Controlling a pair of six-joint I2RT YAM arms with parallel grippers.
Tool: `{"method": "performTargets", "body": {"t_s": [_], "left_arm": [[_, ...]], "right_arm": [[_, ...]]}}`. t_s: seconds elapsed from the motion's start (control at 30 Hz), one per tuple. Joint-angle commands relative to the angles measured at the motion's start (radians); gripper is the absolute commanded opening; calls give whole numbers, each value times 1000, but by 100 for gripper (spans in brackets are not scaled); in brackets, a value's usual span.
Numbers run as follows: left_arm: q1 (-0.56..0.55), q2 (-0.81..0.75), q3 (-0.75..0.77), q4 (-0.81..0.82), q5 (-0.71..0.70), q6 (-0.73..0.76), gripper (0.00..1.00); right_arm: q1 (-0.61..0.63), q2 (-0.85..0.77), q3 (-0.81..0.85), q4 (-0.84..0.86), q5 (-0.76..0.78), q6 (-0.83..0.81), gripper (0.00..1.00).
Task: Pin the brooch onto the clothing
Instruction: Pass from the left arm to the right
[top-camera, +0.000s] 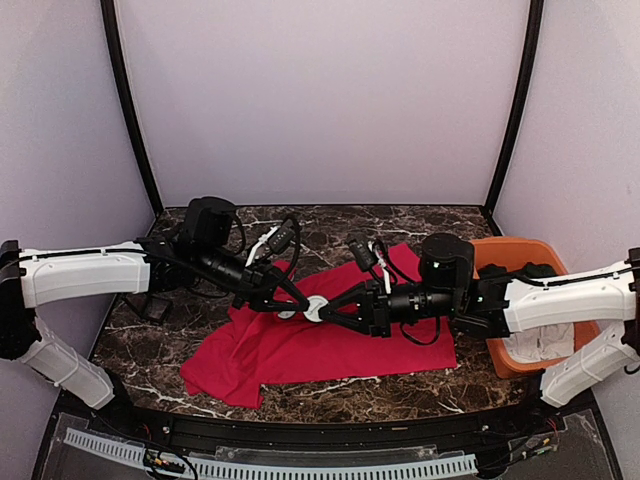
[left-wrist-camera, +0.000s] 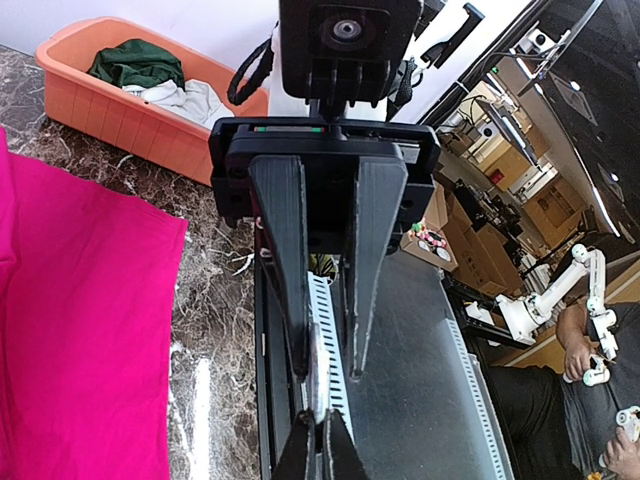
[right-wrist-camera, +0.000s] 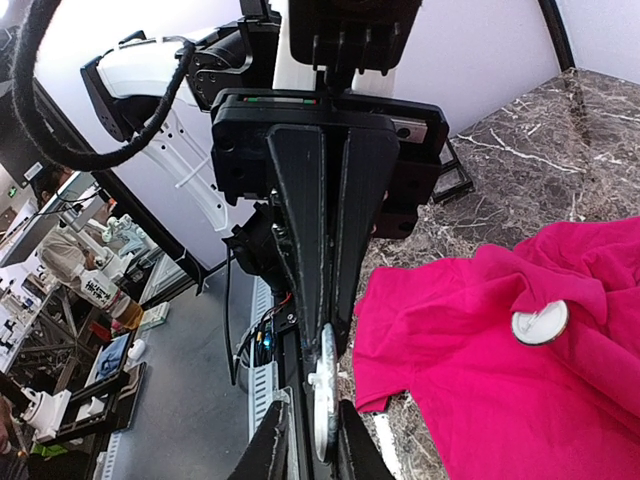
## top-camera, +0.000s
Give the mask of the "magenta t-shirt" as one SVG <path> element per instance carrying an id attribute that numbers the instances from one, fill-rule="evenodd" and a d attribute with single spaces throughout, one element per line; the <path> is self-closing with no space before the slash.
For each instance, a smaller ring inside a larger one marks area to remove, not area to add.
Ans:
<path id="1" fill-rule="evenodd" d="M 229 323 L 210 334 L 180 369 L 187 392 L 207 394 L 229 406 L 260 408 L 264 386 L 443 370 L 457 365 L 453 336 L 445 323 L 422 320 L 403 337 L 389 338 L 346 328 L 289 320 L 248 307 L 231 308 Z"/>

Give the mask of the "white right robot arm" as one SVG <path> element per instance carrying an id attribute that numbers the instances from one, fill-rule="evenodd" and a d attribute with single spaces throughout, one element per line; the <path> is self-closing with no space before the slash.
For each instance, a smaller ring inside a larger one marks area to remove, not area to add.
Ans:
<path id="1" fill-rule="evenodd" d="M 605 320 L 609 327 L 566 360 L 543 371 L 537 395 L 510 413 L 521 434 L 534 432 L 549 405 L 566 405 L 618 369 L 639 360 L 639 251 L 582 274 L 534 279 L 523 273 L 474 276 L 475 248 L 449 233 L 421 244 L 418 281 L 371 279 L 318 310 L 321 320 L 372 337 L 388 337 L 394 323 L 446 318 L 450 327 L 479 339 L 506 338 L 536 327 Z"/>

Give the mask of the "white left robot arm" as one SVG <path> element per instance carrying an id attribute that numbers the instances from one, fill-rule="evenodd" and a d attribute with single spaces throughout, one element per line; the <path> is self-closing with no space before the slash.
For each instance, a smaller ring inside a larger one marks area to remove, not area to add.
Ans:
<path id="1" fill-rule="evenodd" d="M 288 214 L 254 243 L 232 202 L 201 197 L 190 202 L 171 232 L 107 246 L 58 250 L 1 244 L 1 358 L 25 365 L 85 406 L 101 411 L 120 436 L 141 427 L 116 375 L 88 359 L 80 334 L 98 334 L 98 315 L 110 297 L 160 294 L 208 283 L 232 297 L 236 309 L 306 310 L 309 301 L 290 275 L 301 253 L 301 226 Z M 65 339 L 82 314 L 89 324 Z"/>

